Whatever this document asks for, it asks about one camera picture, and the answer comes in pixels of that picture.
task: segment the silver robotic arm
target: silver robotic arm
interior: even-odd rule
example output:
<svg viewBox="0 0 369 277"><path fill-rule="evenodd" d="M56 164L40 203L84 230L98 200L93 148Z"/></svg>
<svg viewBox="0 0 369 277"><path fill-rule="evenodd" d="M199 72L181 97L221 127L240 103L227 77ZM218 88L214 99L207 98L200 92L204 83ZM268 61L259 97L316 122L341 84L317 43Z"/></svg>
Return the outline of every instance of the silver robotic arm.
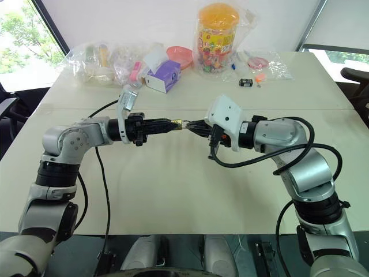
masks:
<svg viewBox="0 0 369 277"><path fill-rule="evenodd" d="M190 122L187 128L209 138L209 158L225 167L247 163L237 165L220 161L216 157L219 144L233 151L254 148L265 154L307 144L304 128L296 120L270 121L254 117L252 121L245 121L241 109L224 95L215 100L204 121ZM280 169L293 162L304 148L284 152L272 159ZM300 222L297 227L300 252L305 262L312 266L310 276L369 276L358 262L356 241L324 157L311 148L302 160L283 170L280 176L296 208Z"/></svg>
<svg viewBox="0 0 369 277"><path fill-rule="evenodd" d="M181 121L144 120L143 113L128 115L127 107L133 103L131 96L125 96L119 99L118 119L87 118L45 132L45 152L18 225L19 235L0 242L0 277L41 276L55 246L71 237L78 212L71 200L78 169L90 148L113 141L141 146L149 134L182 128Z"/></svg>

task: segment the black cable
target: black cable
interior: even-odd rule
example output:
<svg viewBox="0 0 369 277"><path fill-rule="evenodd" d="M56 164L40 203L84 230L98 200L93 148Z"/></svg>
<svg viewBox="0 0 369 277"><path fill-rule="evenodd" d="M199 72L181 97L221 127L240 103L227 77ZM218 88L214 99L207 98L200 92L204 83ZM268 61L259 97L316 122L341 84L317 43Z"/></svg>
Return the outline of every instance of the black cable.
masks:
<svg viewBox="0 0 369 277"><path fill-rule="evenodd" d="M118 100L112 101L109 104L106 104L105 106L99 108L97 111L95 111L94 113L92 113L89 117L94 117L96 114L98 114L99 112L101 112L102 110L104 110L105 108L117 103ZM107 220L107 224L106 224L106 232L105 232L105 237L104 237L104 244L103 244L103 248L101 250L101 254L99 257L99 261L103 255L103 253L105 252L106 249L106 244L108 241L108 237L109 237L109 229L110 229L110 218L111 218L111 214L110 214L110 200L109 200L109 191L108 191L108 186L106 184L106 178L105 178L105 169L104 169L104 164L103 161L101 160L100 154L99 154L99 149L98 147L95 147L95 152L96 152L96 156L97 159L99 160L100 163L100 167L101 167L101 174L103 176L103 182L104 182L104 189L105 189L105 197L106 197L106 205L108 208L108 220Z"/></svg>
<svg viewBox="0 0 369 277"><path fill-rule="evenodd" d="M299 161L301 161L309 153L309 151L312 147L312 144L314 143L314 139L315 139L314 128L313 128L312 124L310 124L308 121L306 121L305 119L300 118L300 117L284 117L284 118L292 119L292 120L299 121L299 122L303 123L307 127L307 129L309 130L310 135L309 135L309 139L307 141L306 147L301 152L301 154L296 159L291 161L290 163L285 164L284 166L282 166L279 169L275 170L273 172L273 175L281 175L281 173L283 171L289 169L290 167L296 165Z"/></svg>
<svg viewBox="0 0 369 277"><path fill-rule="evenodd" d="M80 183L81 183L81 187L82 187L82 190L83 190L83 196L85 197L85 207L83 208L83 213L79 219L79 221L77 222L74 230L76 230L79 225L82 223L83 221L83 218L85 218L85 215L86 215L86 212L87 212L87 208L88 208L88 195L87 195L87 189L86 189L86 185L85 185L85 182L83 181L83 178L81 176L80 173L78 173L78 180L80 180Z"/></svg>
<svg viewBox="0 0 369 277"><path fill-rule="evenodd" d="M105 179L105 170L104 170L104 165L103 165L103 161L101 160L100 154L99 154L99 149L97 147L95 147L95 151L96 151L96 156L99 160L100 163L100 167L101 167L101 174L103 176L103 182L104 182L104 189L105 189L105 197L106 197L106 204L108 207L108 221L106 224L106 232L105 232L105 238L104 238L104 245L103 248L101 250L101 255L100 258L102 256L102 254L105 252L105 248L106 248L106 244L108 241L108 236L109 236L109 229L110 229L110 200L109 200L109 192L108 192L108 186L106 184L106 179Z"/></svg>
<svg viewBox="0 0 369 277"><path fill-rule="evenodd" d="M113 102L110 102L109 104L106 104L105 106L99 108L97 111L94 111L89 117L94 117L96 114L98 114L102 110L106 109L107 107L110 107L111 105L113 105L117 102L118 102L118 100L114 100Z"/></svg>
<svg viewBox="0 0 369 277"><path fill-rule="evenodd" d="M278 253L278 257L281 261L281 265L283 267L283 270L286 274L287 277L291 277L291 274L289 274L289 271L288 271L288 268L286 266L286 263L284 262L284 259L283 259L283 255L282 255L282 252L281 252L281 247L280 247L280 244L279 244L279 229L280 229L280 226L281 226L281 221L282 221L282 218L283 218L283 215L284 213L286 212L286 210L293 204L292 200L290 202L288 202L282 209L282 211L280 212L279 216L278 216L278 220L277 220L277 225L276 225L276 242L277 242L277 253Z"/></svg>
<svg viewBox="0 0 369 277"><path fill-rule="evenodd" d="M224 162L222 162L216 156L214 147L210 148L210 153L212 154L213 159L218 164L220 164L221 166L228 167L228 168L231 168L231 169L235 169L237 167L248 166L250 164L258 163L258 162L261 162L262 160L266 160L266 159L272 158L274 156L277 156L277 155L280 155L280 154L283 154L283 153L286 153L286 152L289 152L289 151L292 151L292 150L302 149L302 148L305 148L306 146L307 146L307 144L299 144L299 145L286 147L286 148L283 148L281 150L274 151L272 153L265 154L265 155L262 155L260 157L257 157L257 158L251 159L251 160L247 160L247 161L244 161L244 162L240 162L240 163L224 163ZM341 154L335 148L333 148L332 146L329 146L329 145L320 144L320 143L313 143L311 146L313 148L326 149L326 150L329 150L330 152L335 154L335 156L337 157L337 169L336 169L336 172L333 174L333 179L336 180L337 177L340 175L340 172L342 170L342 156L341 156Z"/></svg>

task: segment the tissue box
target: tissue box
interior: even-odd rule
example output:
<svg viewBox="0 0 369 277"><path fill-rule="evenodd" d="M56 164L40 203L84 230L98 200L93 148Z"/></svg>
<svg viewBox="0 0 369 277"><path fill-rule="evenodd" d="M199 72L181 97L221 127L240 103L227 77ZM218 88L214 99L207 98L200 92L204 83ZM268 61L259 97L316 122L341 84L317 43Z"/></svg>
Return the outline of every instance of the tissue box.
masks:
<svg viewBox="0 0 369 277"><path fill-rule="evenodd" d="M180 78L180 64L174 61L166 61L154 74L151 70L145 77L149 88L167 93Z"/></svg>

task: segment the pink item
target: pink item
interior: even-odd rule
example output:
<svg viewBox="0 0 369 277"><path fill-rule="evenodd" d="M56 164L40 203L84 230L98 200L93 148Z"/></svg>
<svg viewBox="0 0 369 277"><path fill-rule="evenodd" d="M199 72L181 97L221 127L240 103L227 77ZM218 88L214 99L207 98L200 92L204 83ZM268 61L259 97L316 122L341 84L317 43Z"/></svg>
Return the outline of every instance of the pink item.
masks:
<svg viewBox="0 0 369 277"><path fill-rule="evenodd" d="M269 65L269 62L264 58L251 57L248 59L247 64L252 69L262 69L266 68Z"/></svg>
<svg viewBox="0 0 369 277"><path fill-rule="evenodd" d="M137 76L140 72L141 69L141 62L136 62L133 66L131 75L129 76L129 80L131 80L132 82L137 81Z"/></svg>
<svg viewBox="0 0 369 277"><path fill-rule="evenodd" d="M172 46L167 49L167 54L171 61L180 64L180 69L183 70L192 63L192 51L182 46Z"/></svg>

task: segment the plastic container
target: plastic container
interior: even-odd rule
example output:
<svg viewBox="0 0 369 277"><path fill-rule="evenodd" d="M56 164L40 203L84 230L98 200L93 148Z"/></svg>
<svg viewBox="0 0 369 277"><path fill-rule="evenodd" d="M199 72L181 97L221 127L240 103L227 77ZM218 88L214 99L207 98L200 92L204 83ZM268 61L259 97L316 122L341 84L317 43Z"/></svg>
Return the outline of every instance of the plastic container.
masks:
<svg viewBox="0 0 369 277"><path fill-rule="evenodd" d="M225 69L238 23L237 10L226 3L213 3L199 11L198 62L204 72Z"/></svg>
<svg viewBox="0 0 369 277"><path fill-rule="evenodd" d="M183 70L189 67L192 63L192 51L182 46L172 46L167 49L167 54L171 61L180 64L180 69Z"/></svg>

